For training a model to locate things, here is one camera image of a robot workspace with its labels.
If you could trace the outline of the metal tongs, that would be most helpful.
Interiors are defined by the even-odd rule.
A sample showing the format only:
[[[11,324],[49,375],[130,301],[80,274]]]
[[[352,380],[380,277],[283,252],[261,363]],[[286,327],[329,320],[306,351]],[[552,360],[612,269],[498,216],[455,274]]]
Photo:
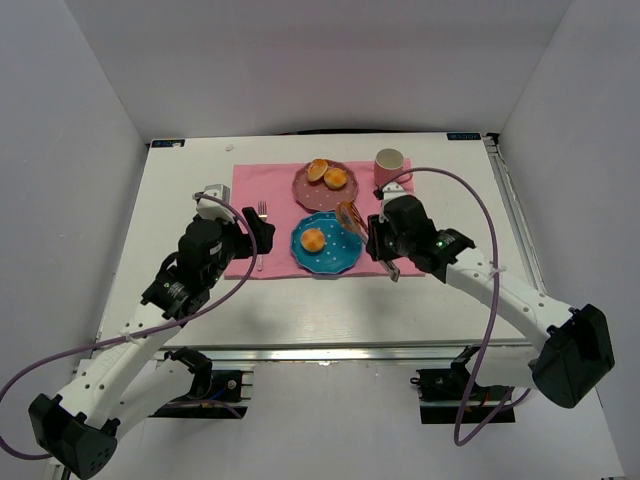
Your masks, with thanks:
[[[362,241],[363,245],[366,246],[368,239],[367,225],[359,214],[356,206],[350,202],[352,207],[352,219],[353,219],[353,230],[349,231],[355,235],[357,235]],[[400,278],[400,270],[392,261],[377,261],[382,268],[385,270],[387,276],[393,281],[397,282]]]

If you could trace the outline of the brown bread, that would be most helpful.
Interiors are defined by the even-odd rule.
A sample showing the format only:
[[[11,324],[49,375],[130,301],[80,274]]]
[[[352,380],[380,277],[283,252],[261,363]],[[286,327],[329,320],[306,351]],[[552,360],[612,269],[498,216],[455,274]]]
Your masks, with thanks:
[[[340,225],[348,231],[353,230],[353,219],[352,219],[351,207],[352,207],[351,203],[345,201],[345,202],[340,202],[335,209],[336,219],[338,220]]]

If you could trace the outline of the round scored bread roll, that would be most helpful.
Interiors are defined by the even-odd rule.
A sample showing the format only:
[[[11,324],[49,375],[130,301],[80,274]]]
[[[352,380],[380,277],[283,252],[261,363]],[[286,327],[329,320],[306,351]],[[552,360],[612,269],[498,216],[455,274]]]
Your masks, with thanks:
[[[300,236],[300,244],[309,253],[320,252],[325,246],[325,236],[320,229],[309,228]]]

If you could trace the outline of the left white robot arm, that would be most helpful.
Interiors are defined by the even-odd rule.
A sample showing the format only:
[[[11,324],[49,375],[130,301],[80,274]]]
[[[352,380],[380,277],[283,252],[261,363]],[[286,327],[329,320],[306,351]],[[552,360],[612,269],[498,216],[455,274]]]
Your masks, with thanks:
[[[166,353],[161,367],[140,384],[134,380],[205,306],[233,260],[256,261],[271,251],[275,230],[251,207],[199,211],[118,337],[54,396],[33,400],[28,413],[38,445],[76,477],[90,479],[133,426],[175,399],[208,399],[212,363],[188,347]]]

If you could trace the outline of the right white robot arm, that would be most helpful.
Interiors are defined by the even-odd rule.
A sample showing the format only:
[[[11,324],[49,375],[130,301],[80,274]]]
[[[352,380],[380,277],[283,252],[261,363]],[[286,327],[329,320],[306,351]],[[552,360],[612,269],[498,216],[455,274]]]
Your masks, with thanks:
[[[368,218],[367,251],[376,261],[409,259],[420,271],[489,307],[520,332],[525,347],[468,347],[451,364],[455,379],[474,388],[537,390],[575,407],[614,365],[605,314],[572,307],[500,271],[454,229],[439,230],[422,203],[404,192],[377,191],[379,214]]]

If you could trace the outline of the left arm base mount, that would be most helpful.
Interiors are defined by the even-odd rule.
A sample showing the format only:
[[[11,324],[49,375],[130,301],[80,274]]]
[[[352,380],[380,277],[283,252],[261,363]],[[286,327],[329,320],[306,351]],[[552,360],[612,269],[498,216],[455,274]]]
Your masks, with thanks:
[[[242,419],[248,409],[249,384],[242,370],[215,370],[204,354],[188,347],[164,354],[170,362],[184,364],[192,376],[186,394],[158,409],[153,417],[170,419]]]

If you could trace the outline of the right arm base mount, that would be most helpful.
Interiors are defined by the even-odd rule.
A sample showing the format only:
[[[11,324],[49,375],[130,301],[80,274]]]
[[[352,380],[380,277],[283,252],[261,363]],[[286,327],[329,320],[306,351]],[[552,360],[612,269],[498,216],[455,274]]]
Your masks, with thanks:
[[[423,425],[454,425],[470,373],[466,370],[472,355],[479,350],[470,346],[447,368],[421,369],[410,379],[417,388],[420,419]],[[477,425],[498,405],[508,389],[504,386],[482,387],[474,384],[462,416],[463,424]]]

